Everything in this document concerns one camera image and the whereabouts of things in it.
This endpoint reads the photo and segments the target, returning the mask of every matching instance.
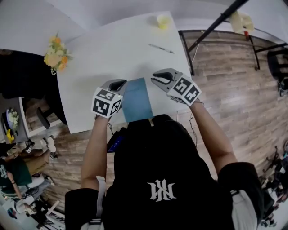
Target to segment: yellow cup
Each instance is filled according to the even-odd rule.
[[[171,19],[161,14],[157,17],[157,22],[160,29],[167,29],[171,23]]]

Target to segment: white table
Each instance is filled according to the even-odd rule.
[[[145,78],[154,116],[186,108],[186,105],[171,101],[150,80],[154,72],[164,68],[174,68],[190,75],[173,19],[171,17],[168,29],[161,30],[156,21],[160,14],[171,17],[169,12],[157,12],[126,18],[90,31],[67,44],[73,60],[57,75],[70,133],[92,129],[92,97],[96,88],[107,80]],[[149,43],[175,54],[150,47]],[[123,122],[125,117],[120,110],[112,117],[111,123]]]

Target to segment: fiducial marker cube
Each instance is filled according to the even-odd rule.
[[[91,112],[109,118],[119,111],[123,96],[98,87],[93,95]]]
[[[176,102],[191,106],[201,94],[201,89],[191,78],[182,74],[175,85],[168,91],[167,96]]]

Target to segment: blue paper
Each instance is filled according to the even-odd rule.
[[[127,82],[122,108],[126,122],[153,117],[144,78]]]

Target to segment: pen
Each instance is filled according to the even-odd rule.
[[[174,52],[171,51],[171,50],[168,50],[168,49],[166,49],[166,48],[162,48],[162,47],[157,46],[157,45],[153,45],[153,44],[148,44],[148,45],[150,45],[150,46],[152,46],[152,47],[155,47],[155,48],[158,48],[158,49],[162,49],[162,50],[164,50],[164,51],[166,51],[166,52],[168,52],[168,53],[174,53]]]

